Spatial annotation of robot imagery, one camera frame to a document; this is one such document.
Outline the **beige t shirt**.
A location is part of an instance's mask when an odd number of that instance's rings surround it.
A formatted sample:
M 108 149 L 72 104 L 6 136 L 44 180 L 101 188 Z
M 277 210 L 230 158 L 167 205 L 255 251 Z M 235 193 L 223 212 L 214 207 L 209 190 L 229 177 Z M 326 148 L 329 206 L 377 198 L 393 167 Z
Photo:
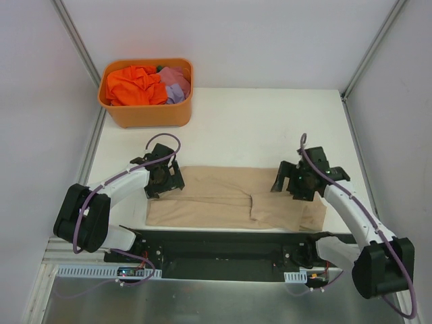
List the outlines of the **beige t shirt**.
M 323 229 L 327 208 L 319 196 L 308 202 L 295 200 L 287 190 L 271 191 L 276 168 L 187 166 L 181 173 L 183 189 L 149 201 L 147 225 L 288 232 Z

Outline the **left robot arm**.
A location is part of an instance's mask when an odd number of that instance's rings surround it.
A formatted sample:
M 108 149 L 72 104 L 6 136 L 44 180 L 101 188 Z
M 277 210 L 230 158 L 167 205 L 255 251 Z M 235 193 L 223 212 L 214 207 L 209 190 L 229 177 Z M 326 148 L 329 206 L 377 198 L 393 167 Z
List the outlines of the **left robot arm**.
M 138 234 L 111 225 L 111 208 L 138 190 L 148 200 L 183 189 L 176 154 L 177 151 L 157 143 L 151 152 L 131 160 L 125 170 L 100 184 L 70 186 L 53 226 L 54 235 L 73 244 L 77 252 L 119 250 L 127 262 L 138 261 L 143 249 Z

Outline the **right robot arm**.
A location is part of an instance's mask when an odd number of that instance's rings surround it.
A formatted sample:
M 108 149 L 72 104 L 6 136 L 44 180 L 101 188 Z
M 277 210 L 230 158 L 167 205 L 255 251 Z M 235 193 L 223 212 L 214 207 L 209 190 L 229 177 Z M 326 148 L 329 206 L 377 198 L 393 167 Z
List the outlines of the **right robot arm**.
M 312 268 L 327 261 L 350 272 L 358 293 L 366 299 L 408 290 L 414 293 L 414 245 L 387 229 L 356 196 L 350 177 L 342 167 L 332 167 L 322 147 L 300 148 L 297 163 L 279 164 L 272 192 L 287 191 L 295 200 L 311 202 L 318 194 L 347 225 L 356 246 L 335 234 L 310 235 L 292 254 L 301 267 Z

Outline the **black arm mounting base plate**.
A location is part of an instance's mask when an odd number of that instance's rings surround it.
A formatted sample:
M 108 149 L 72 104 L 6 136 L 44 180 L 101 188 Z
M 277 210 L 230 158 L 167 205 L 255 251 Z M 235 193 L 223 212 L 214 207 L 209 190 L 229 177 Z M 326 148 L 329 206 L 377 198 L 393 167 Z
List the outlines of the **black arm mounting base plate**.
M 105 253 L 106 263 L 147 257 L 164 279 L 282 282 L 301 269 L 327 275 L 336 266 L 310 250 L 314 234 L 138 230 L 128 255 Z

